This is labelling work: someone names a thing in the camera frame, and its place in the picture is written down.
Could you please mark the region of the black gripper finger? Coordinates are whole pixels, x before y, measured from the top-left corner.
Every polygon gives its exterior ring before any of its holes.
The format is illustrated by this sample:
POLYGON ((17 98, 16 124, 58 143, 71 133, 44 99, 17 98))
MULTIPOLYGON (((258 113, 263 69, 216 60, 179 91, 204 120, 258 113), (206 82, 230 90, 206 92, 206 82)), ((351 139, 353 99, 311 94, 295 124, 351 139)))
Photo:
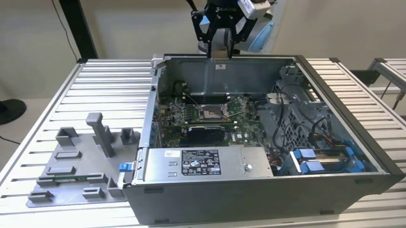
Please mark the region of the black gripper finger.
POLYGON ((243 24, 243 27, 239 31, 236 32, 236 21, 234 18, 228 19, 228 42, 227 42, 227 55, 228 58, 232 58, 234 56, 234 46, 235 44, 245 42, 247 40, 247 37, 254 29, 254 20, 246 19, 246 22, 243 24))
POLYGON ((218 18, 215 14, 207 12, 206 10, 199 10, 191 13, 191 21, 198 40, 207 44, 207 58, 211 58, 212 39, 218 29, 218 18), (210 22, 207 32, 203 32, 200 29, 200 22, 204 17, 207 17, 210 22))

